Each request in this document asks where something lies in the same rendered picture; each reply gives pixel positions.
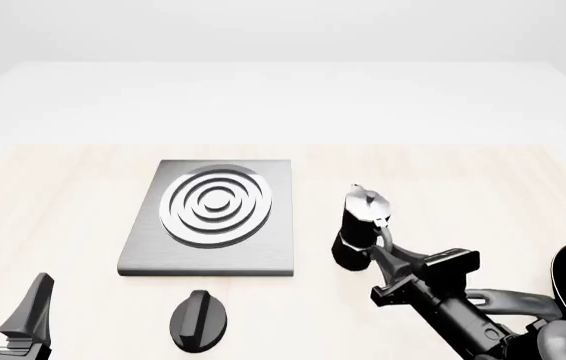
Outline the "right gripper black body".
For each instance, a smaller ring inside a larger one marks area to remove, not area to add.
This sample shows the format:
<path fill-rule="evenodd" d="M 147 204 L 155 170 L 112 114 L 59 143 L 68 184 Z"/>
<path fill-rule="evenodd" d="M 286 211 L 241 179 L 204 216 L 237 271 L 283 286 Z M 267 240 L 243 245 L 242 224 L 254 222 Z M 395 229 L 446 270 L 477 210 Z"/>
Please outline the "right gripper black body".
<path fill-rule="evenodd" d="M 374 287 L 371 299 L 379 307 L 387 305 L 439 305 L 448 298 L 465 296 L 467 275 L 480 267 L 480 253 L 449 249 L 429 255 L 421 266 L 390 285 Z"/>

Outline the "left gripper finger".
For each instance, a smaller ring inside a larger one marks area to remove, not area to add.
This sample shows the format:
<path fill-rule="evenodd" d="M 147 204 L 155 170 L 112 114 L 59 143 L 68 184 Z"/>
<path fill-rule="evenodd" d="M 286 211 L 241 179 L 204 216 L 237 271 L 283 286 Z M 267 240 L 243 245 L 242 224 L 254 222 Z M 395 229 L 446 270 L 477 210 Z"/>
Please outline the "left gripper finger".
<path fill-rule="evenodd" d="M 54 279 L 39 273 L 10 317 L 0 326 L 9 341 L 31 341 L 51 347 L 49 315 Z"/>

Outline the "round black stove knob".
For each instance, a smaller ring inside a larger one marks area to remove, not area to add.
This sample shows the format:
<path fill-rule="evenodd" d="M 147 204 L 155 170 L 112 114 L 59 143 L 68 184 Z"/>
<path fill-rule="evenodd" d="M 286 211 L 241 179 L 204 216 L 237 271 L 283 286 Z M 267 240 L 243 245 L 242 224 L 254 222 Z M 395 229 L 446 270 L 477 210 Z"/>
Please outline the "round black stove knob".
<path fill-rule="evenodd" d="M 225 335 L 228 317 L 223 303 L 207 290 L 194 290 L 173 311 L 169 332 L 174 344 L 186 353 L 203 353 Z"/>

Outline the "flat stove plate with rings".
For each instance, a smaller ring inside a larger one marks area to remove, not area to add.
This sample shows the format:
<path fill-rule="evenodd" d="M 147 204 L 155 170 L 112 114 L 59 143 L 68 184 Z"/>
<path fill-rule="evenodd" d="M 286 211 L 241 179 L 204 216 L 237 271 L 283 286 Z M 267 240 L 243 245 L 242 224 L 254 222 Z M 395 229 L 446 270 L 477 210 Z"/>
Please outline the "flat stove plate with rings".
<path fill-rule="evenodd" d="M 122 276 L 290 276 L 288 160 L 163 160 L 122 249 Z"/>

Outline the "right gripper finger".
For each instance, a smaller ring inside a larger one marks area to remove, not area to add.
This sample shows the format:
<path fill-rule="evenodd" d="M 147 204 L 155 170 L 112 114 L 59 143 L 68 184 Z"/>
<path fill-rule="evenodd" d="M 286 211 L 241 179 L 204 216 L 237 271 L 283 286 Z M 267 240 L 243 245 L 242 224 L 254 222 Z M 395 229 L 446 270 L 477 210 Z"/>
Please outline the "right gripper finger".
<path fill-rule="evenodd" d="M 427 254 L 409 251 L 396 243 L 386 245 L 386 251 L 389 253 L 388 257 L 391 263 L 410 263 L 415 266 L 421 266 L 428 257 Z"/>
<path fill-rule="evenodd" d="M 381 246 L 373 246 L 370 250 L 370 257 L 379 266 L 386 285 L 410 275 L 413 268 L 410 263 L 391 263 L 388 255 L 386 248 Z"/>

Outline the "black and silver moka pot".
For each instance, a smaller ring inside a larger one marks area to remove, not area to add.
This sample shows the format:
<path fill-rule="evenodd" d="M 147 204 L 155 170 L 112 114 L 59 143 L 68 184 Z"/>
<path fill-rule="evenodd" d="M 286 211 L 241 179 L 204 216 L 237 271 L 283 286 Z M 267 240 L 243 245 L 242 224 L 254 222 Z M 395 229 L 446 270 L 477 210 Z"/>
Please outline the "black and silver moka pot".
<path fill-rule="evenodd" d="M 377 245 L 391 251 L 390 207 L 378 192 L 351 185 L 344 200 L 341 227 L 331 248 L 339 266 L 352 272 L 362 271 L 372 261 L 369 248 Z"/>

